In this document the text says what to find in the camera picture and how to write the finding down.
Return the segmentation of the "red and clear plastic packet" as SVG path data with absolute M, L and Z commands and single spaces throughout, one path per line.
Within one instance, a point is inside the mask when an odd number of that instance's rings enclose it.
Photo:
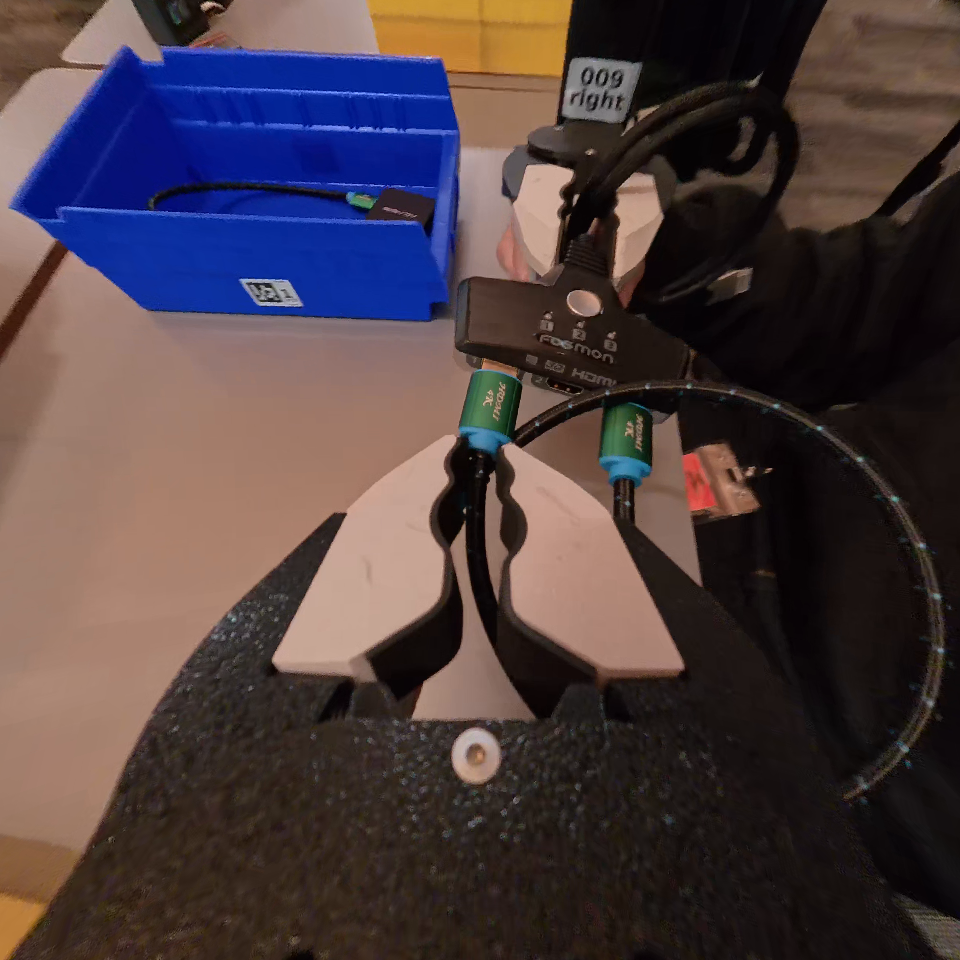
M 744 466 L 726 442 L 702 445 L 682 455 L 690 517 L 695 525 L 750 516 L 762 509 L 759 496 L 774 470 Z

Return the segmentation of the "black video switch box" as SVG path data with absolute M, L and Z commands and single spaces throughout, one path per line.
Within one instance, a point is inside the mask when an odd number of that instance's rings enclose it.
M 682 379 L 692 350 L 628 312 L 593 235 L 572 241 L 539 283 L 472 277 L 458 290 L 455 346 L 571 394 Z

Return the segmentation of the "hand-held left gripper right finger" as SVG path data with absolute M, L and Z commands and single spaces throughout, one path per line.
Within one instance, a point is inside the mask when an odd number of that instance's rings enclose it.
M 496 490 L 507 556 L 495 651 L 534 716 L 570 687 L 673 679 L 686 669 L 615 519 L 582 486 L 517 446 Z

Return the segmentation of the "person's right hand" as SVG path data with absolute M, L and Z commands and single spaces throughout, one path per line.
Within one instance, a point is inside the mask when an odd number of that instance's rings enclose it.
M 519 239 L 516 225 L 510 222 L 501 237 L 496 256 L 501 269 L 508 279 L 515 282 L 540 283 L 544 275 L 531 265 Z M 621 278 L 616 285 L 617 295 L 621 306 L 626 309 L 640 287 L 646 270 L 646 261 L 642 260 Z

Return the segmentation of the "black device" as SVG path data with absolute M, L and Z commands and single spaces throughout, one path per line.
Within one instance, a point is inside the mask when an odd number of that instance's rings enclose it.
M 132 1 L 158 47 L 186 47 L 210 30 L 201 1 Z

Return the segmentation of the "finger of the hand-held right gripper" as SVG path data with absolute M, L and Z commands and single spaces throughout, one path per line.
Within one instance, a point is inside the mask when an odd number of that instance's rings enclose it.
M 558 165 L 529 165 L 524 171 L 512 205 L 515 279 L 534 282 L 556 266 L 574 179 L 572 169 Z
M 611 280 L 618 291 L 637 281 L 671 204 L 671 173 L 637 173 L 618 188 L 613 213 Z

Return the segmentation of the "person's right forearm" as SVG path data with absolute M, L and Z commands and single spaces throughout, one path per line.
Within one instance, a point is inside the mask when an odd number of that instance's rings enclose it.
M 810 412 L 875 402 L 958 414 L 958 174 L 904 223 L 871 216 L 820 232 L 775 217 L 735 264 L 750 272 L 745 292 L 641 304 L 723 253 L 759 202 L 738 186 L 678 201 L 630 309 L 725 378 Z

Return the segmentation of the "small black adapter box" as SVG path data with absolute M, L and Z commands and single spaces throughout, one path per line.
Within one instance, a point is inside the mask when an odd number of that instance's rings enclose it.
M 423 194 L 397 188 L 384 189 L 366 213 L 367 221 L 419 224 L 424 233 L 432 232 L 436 201 Z

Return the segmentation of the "yellow object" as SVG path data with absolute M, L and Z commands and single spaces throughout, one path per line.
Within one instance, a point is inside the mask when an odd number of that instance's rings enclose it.
M 10 959 L 44 916 L 47 904 L 3 893 L 0 901 L 0 954 L 1 959 Z

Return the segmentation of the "large yellow plastic bin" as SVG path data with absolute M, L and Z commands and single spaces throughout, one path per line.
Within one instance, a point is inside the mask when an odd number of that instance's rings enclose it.
M 570 1 L 369 1 L 379 50 L 454 73 L 559 78 Z

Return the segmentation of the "blue plastic bin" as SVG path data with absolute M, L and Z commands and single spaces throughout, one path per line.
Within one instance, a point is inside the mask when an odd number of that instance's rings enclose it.
M 123 47 L 11 208 L 150 311 L 428 322 L 460 148 L 435 57 Z M 429 235 L 366 219 L 386 188 Z

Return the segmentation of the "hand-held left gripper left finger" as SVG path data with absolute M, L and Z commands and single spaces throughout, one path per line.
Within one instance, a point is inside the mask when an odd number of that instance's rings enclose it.
M 378 683 L 402 701 L 452 662 L 464 613 L 451 546 L 467 459 L 460 438 L 441 437 L 340 516 L 272 657 L 277 672 Z

